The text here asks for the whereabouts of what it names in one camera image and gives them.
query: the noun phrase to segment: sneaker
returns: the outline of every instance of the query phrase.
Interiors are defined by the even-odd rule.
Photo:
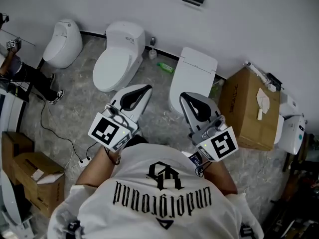
[[[49,104],[51,104],[51,105],[56,104],[64,96],[64,90],[60,90],[57,93],[58,93],[58,96],[56,97],[56,99],[54,99],[53,101],[48,101]]]
[[[49,79],[50,88],[52,88],[52,84],[55,80],[55,74],[51,74],[48,79]]]

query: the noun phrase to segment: cardboard box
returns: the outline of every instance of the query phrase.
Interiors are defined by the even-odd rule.
[[[13,158],[23,152],[33,152],[34,143],[23,133],[2,132],[2,168],[10,181],[16,186],[20,182],[15,178],[12,163]]]
[[[257,92],[261,88],[269,97],[270,107],[257,120]],[[248,68],[230,77],[223,86],[218,107],[232,126],[240,147],[270,151],[274,147],[279,115],[280,92],[271,92]]]
[[[46,217],[64,201],[64,169],[43,153],[22,153],[13,160],[15,176],[24,186],[25,197]],[[51,183],[39,184],[45,178]]]

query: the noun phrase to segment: gray tile floor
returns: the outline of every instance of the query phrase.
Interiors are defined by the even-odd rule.
[[[96,60],[104,51],[105,40],[97,37],[83,36],[84,48],[74,63],[66,69],[54,69],[44,64],[42,72],[49,76],[56,74],[53,89],[65,90],[65,96],[55,105],[46,106],[43,111],[43,124],[53,129],[58,135],[73,141],[76,152],[85,158],[86,149],[94,143],[87,132],[97,112],[101,112],[114,92],[103,93],[93,84],[92,72]],[[177,61],[159,55],[150,60],[147,52],[144,61],[132,84],[151,84],[153,95],[147,109],[140,120],[143,135],[151,143],[168,144],[178,150],[194,150],[187,139],[188,126],[185,119],[172,113],[168,108],[168,94],[173,75],[161,70],[156,63],[165,62],[175,67]],[[61,166],[65,167],[70,160],[72,146],[70,142],[58,139],[40,125],[40,114],[43,101],[34,95],[24,111],[21,131],[35,141],[35,150],[42,151]],[[92,157],[97,145],[89,150]],[[285,153],[275,148],[271,152],[262,152],[241,148],[225,159],[240,192],[247,194],[248,204],[262,222],[271,208],[271,199],[281,195],[286,184],[286,176],[281,172]],[[66,194],[75,183],[82,169],[78,166],[78,158],[73,154],[66,167]],[[41,223],[46,221],[38,217]]]

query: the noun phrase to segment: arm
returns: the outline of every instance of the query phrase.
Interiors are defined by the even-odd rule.
[[[204,177],[213,183],[224,196],[238,194],[237,187],[223,161],[211,163],[204,171]]]
[[[14,57],[14,53],[12,51],[10,51],[0,67],[0,74],[1,75],[6,74],[7,70],[9,69],[9,66],[11,64],[13,57]]]
[[[117,160],[118,154],[110,152],[109,155],[114,162]],[[76,185],[99,187],[111,177],[113,169],[114,164],[107,156],[103,146],[101,146],[95,157],[80,174]]]

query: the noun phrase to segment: green bottle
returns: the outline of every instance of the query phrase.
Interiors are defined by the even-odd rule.
[[[174,68],[173,67],[171,67],[171,66],[169,66],[169,65],[167,65],[167,64],[165,64],[163,62],[158,62],[157,65],[160,66],[164,71],[169,72],[170,74],[172,72],[174,72]]]

